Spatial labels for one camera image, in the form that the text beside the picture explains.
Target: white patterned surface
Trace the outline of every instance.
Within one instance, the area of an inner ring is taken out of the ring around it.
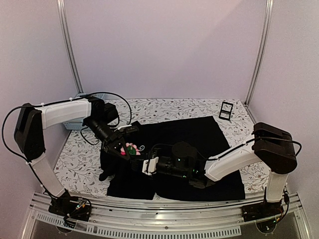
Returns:
[[[133,112],[132,121],[141,124],[157,123],[197,117],[214,116],[231,147],[242,142],[253,130],[253,123],[239,100],[206,99],[138,99],[128,100]],[[231,121],[218,118],[223,101],[234,104]],[[120,100],[109,100],[119,111],[121,123],[127,124],[129,109]],[[84,131],[91,142],[96,142],[91,131]],[[56,163],[54,172],[63,186],[71,191],[92,196],[106,196],[110,179],[99,181],[101,144],[91,146],[78,131],[72,131]],[[245,193],[263,191],[266,187],[269,168],[264,163],[255,163],[240,170]],[[155,196],[156,200],[166,200]]]

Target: green object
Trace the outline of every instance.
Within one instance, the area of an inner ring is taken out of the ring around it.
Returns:
[[[128,146],[127,148],[130,155],[136,155],[136,149],[133,146]]]

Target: small black frame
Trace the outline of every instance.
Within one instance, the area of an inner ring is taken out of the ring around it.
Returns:
[[[231,106],[230,111],[224,110],[224,105]],[[220,112],[219,112],[219,118],[222,120],[230,120],[231,111],[233,110],[233,106],[234,106],[234,104],[223,101],[223,103],[221,104]],[[222,113],[228,115],[228,117],[226,118],[226,117],[222,116],[221,115]]]

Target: white wall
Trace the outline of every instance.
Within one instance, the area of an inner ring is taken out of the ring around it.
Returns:
[[[251,103],[258,121],[303,144],[289,177],[319,238],[319,1],[275,1],[262,69]]]
[[[86,92],[244,100],[266,0],[65,3]]]
[[[55,0],[0,1],[0,124],[13,107],[67,99],[76,94]],[[15,150],[9,118],[5,137]],[[53,164],[67,136],[58,125],[45,134]],[[24,161],[0,143],[0,238],[17,239],[38,182]]]

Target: floral tablecloth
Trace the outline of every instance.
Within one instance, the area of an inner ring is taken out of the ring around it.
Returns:
[[[233,103],[231,120],[218,118],[223,101]],[[129,109],[125,102],[109,100],[117,106],[120,125],[126,125]],[[168,120],[214,116],[231,147],[242,142],[253,130],[253,123],[239,100],[208,99],[135,99],[128,100],[132,107],[133,120],[141,124]],[[91,142],[97,142],[91,131],[84,131]],[[106,196],[111,178],[99,181],[100,147],[89,145],[78,131],[73,130],[55,165],[54,172],[62,185],[71,192]],[[245,193],[263,191],[267,185],[269,168],[264,163],[255,163],[240,170]],[[155,195],[155,200],[166,200]]]

